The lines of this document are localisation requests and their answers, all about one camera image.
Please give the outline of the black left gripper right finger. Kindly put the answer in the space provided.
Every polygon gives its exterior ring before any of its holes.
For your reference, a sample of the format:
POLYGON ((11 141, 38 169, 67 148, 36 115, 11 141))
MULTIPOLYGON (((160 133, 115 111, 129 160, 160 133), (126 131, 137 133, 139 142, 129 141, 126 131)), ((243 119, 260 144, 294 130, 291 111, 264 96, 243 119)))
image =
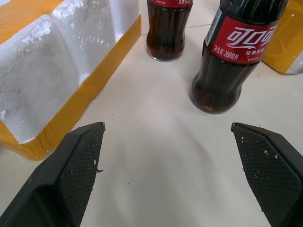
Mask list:
POLYGON ((272 227, 303 225, 303 157, 281 135, 257 126, 231 126, 247 182, 272 227))

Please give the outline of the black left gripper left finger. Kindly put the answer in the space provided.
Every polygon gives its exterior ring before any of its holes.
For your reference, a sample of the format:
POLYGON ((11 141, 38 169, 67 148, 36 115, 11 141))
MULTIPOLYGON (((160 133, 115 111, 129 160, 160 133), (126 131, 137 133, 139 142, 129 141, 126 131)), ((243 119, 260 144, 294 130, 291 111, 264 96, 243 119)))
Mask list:
POLYGON ((78 227, 87 208, 105 132, 96 122, 67 133, 0 217, 2 227, 78 227))

